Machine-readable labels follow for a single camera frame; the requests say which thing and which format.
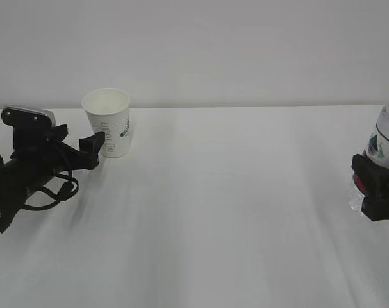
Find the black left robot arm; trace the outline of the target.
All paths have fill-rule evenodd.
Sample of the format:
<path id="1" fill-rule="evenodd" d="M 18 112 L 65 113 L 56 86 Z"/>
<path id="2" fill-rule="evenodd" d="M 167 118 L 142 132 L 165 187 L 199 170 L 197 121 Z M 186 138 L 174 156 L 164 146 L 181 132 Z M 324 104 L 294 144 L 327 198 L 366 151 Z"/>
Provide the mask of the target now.
<path id="1" fill-rule="evenodd" d="M 0 163 L 0 233 L 21 209 L 49 210 L 79 191 L 75 170 L 93 170 L 99 164 L 104 132 L 79 140 L 79 149 L 65 144 L 68 127 L 48 130 L 15 129 L 10 161 Z"/>

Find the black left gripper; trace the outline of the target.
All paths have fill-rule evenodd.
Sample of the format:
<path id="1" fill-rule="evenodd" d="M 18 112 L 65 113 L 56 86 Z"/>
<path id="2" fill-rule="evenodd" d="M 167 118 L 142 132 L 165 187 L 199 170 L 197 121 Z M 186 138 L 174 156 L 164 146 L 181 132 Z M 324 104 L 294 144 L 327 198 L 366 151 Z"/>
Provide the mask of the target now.
<path id="1" fill-rule="evenodd" d="M 62 171 L 95 169 L 105 142 L 104 132 L 80 139 L 78 150 L 64 142 L 67 136 L 66 124 L 48 131 L 13 128 L 13 153 L 8 162 L 8 174 L 55 175 Z"/>

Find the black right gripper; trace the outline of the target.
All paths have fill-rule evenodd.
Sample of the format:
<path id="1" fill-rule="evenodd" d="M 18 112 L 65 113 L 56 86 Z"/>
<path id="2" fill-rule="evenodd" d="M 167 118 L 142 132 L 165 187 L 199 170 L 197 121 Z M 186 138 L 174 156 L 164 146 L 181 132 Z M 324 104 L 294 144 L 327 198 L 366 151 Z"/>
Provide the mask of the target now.
<path id="1" fill-rule="evenodd" d="M 389 221 L 389 169 L 355 154 L 351 164 L 356 187 L 365 195 L 361 211 L 371 221 Z"/>

